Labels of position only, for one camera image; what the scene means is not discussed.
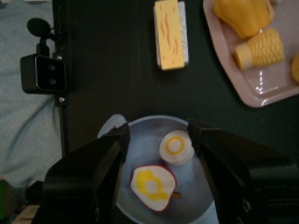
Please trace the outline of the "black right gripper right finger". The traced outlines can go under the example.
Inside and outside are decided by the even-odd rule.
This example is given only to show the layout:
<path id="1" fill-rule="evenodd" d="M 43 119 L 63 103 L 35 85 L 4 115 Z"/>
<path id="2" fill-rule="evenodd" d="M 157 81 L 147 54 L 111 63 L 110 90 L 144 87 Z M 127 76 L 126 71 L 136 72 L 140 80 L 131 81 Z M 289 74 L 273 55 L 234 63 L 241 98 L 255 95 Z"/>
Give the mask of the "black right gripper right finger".
<path id="1" fill-rule="evenodd" d="M 277 150 L 199 122 L 189 134 L 219 224 L 299 224 L 299 166 Z"/>

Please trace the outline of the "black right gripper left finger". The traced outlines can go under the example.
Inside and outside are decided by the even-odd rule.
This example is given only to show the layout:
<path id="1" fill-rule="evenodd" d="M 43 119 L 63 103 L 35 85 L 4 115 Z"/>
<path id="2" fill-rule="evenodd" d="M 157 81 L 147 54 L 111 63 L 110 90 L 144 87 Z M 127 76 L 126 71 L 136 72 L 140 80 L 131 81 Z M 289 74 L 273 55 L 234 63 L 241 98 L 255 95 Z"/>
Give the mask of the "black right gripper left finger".
<path id="1" fill-rule="evenodd" d="M 48 170 L 32 224 L 112 224 L 130 128 L 114 128 Z"/>

